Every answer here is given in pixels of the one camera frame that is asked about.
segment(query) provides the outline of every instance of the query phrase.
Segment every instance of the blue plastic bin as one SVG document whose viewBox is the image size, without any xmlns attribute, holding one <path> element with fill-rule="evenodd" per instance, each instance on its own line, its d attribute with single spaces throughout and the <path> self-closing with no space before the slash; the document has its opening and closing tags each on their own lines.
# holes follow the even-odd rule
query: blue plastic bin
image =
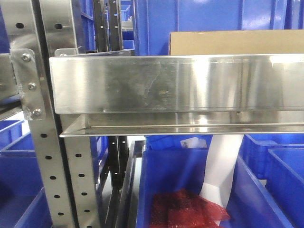
<svg viewBox="0 0 304 228">
<path fill-rule="evenodd" d="M 285 29 L 303 29 L 304 1 L 288 0 L 285 18 Z"/>
<path fill-rule="evenodd" d="M 86 51 L 96 50 L 93 0 L 80 0 Z"/>
<path fill-rule="evenodd" d="M 304 227 L 304 149 L 271 149 L 266 188 L 298 228 Z"/>
<path fill-rule="evenodd" d="M 128 21 L 131 17 L 131 5 L 121 5 L 122 21 Z"/>
<path fill-rule="evenodd" d="M 146 136 L 147 150 L 165 150 L 165 149 L 182 149 L 187 148 L 183 140 L 197 137 L 205 140 L 207 148 L 209 148 L 212 135 L 150 135 Z"/>
<path fill-rule="evenodd" d="M 206 149 L 145 151 L 137 212 L 137 228 L 148 228 L 155 193 L 186 188 L 199 194 L 204 181 Z M 239 157 L 227 206 L 225 228 L 292 228 L 270 194 Z"/>
<path fill-rule="evenodd" d="M 0 122 L 0 151 L 22 135 L 24 120 L 4 120 Z"/>
<path fill-rule="evenodd" d="M 48 217 L 48 208 L 41 207 L 35 210 L 30 206 L 42 189 L 42 179 L 36 157 L 6 156 L 0 153 L 0 227 L 13 228 L 25 215 L 37 217 L 45 214 Z M 29 228 L 28 224 L 19 223 L 18 228 Z"/>
<path fill-rule="evenodd" d="M 108 137 L 97 136 L 90 137 L 91 141 L 91 153 L 92 153 L 92 163 L 94 168 L 94 178 L 96 183 L 100 176 L 100 169 L 102 168 L 103 160 L 106 160 L 108 153 Z"/>
<path fill-rule="evenodd" d="M 173 31 L 284 29 L 287 0 L 134 0 L 135 50 L 167 55 Z"/>
<path fill-rule="evenodd" d="M 52 221 L 44 189 L 34 198 L 14 228 L 51 228 Z"/>
<path fill-rule="evenodd" d="M 247 134 L 240 148 L 240 154 L 259 179 L 269 175 L 269 149 L 304 147 L 304 134 Z"/>
<path fill-rule="evenodd" d="M 125 50 L 134 50 L 134 40 L 123 40 L 123 48 Z"/>
</svg>

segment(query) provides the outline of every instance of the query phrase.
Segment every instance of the bolt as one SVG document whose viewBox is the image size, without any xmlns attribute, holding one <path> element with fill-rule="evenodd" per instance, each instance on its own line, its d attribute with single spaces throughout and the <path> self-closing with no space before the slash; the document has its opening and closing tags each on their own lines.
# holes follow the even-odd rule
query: bolt
<svg viewBox="0 0 304 228">
<path fill-rule="evenodd" d="M 36 83 L 30 82 L 30 83 L 28 84 L 28 89 L 29 89 L 30 91 L 35 91 L 36 88 L 37 88 Z"/>
<path fill-rule="evenodd" d="M 29 61 L 31 60 L 31 57 L 30 57 L 29 54 L 23 53 L 23 54 L 22 54 L 22 60 L 23 60 L 24 62 L 29 62 Z"/>
<path fill-rule="evenodd" d="M 35 109 L 35 110 L 33 111 L 33 115 L 34 115 L 34 116 L 41 116 L 41 109 Z"/>
</svg>

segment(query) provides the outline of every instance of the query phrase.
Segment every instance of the metal post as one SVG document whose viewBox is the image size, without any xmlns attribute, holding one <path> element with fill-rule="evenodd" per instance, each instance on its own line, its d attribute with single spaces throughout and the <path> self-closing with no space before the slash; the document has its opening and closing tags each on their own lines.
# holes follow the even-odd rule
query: metal post
<svg viewBox="0 0 304 228">
<path fill-rule="evenodd" d="M 110 0 L 109 11 L 110 11 L 109 27 L 110 27 L 111 51 L 119 51 L 123 49 L 120 0 Z"/>
<path fill-rule="evenodd" d="M 107 22 L 105 19 L 104 3 L 104 0 L 93 0 L 95 42 L 97 52 L 109 51 L 109 40 L 107 34 Z"/>
<path fill-rule="evenodd" d="M 84 34 L 79 1 L 40 0 L 40 5 L 49 56 L 83 52 Z M 63 128 L 74 121 L 73 117 L 60 116 Z M 101 194 L 95 179 L 98 164 L 92 161 L 96 157 L 91 151 L 90 138 L 69 138 L 65 139 L 65 144 L 79 226 L 100 228 L 102 226 L 99 215 Z"/>
<path fill-rule="evenodd" d="M 75 205 L 67 157 L 63 140 L 59 138 L 61 126 L 59 117 L 54 114 L 50 94 L 48 53 L 40 17 L 39 3 L 36 0 L 0 0 L 3 18 L 8 32 L 11 58 L 17 79 L 31 76 L 37 71 L 37 91 L 41 89 L 43 109 L 37 107 L 30 120 L 37 159 L 45 187 L 54 228 L 76 228 Z M 30 89 L 21 98 L 24 110 L 28 105 L 38 105 L 31 101 Z"/>
<path fill-rule="evenodd" d="M 109 166 L 113 187 L 121 189 L 128 162 L 128 141 L 126 136 L 109 137 Z"/>
</svg>

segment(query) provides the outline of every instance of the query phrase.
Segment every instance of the perforated metal upright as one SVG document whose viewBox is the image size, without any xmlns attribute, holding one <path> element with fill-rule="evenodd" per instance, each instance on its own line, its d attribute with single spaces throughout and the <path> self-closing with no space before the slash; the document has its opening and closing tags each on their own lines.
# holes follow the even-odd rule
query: perforated metal upright
<svg viewBox="0 0 304 228">
<path fill-rule="evenodd" d="M 65 145 L 59 138 L 62 128 L 52 102 L 48 50 L 39 1 L 1 0 L 0 4 L 53 226 L 76 228 L 76 208 Z"/>
<path fill-rule="evenodd" d="M 96 178 L 96 163 L 93 163 L 96 152 L 91 150 L 89 137 L 65 140 L 59 137 L 62 128 L 70 126 L 78 115 L 55 114 L 49 75 L 49 57 L 84 52 L 79 1 L 1 0 L 0 3 L 23 111 L 33 135 L 53 226 L 100 228 L 101 189 L 106 178 L 103 172 L 107 171 L 100 169 L 100 178 Z M 119 1 L 114 3 L 114 8 L 118 9 Z M 98 4 L 103 4 L 103 1 L 95 2 L 97 14 L 104 10 L 104 6 Z M 116 24 L 120 23 L 118 18 L 115 16 Z M 107 51 L 104 15 L 100 23 L 103 25 L 95 24 L 101 26 L 97 29 L 96 44 L 98 51 Z"/>
</svg>

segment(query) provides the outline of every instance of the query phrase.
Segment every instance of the metal rack frame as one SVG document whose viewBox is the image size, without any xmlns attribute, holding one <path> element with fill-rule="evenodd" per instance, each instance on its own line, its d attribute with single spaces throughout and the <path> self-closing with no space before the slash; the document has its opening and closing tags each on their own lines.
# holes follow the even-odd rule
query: metal rack frame
<svg viewBox="0 0 304 228">
<path fill-rule="evenodd" d="M 304 102 L 295 99 L 304 95 L 303 55 L 133 57 L 119 51 L 119 1 L 109 5 L 111 50 L 118 52 L 83 54 L 77 0 L 0 4 L 54 228 L 126 225 L 134 151 L 143 144 L 128 153 L 121 135 L 304 132 Z M 98 51 L 108 50 L 103 29 Z M 270 90 L 258 89 L 274 79 Z M 96 182 L 89 136 L 99 135 L 112 137 Z M 109 171 L 113 190 L 101 221 Z"/>
</svg>

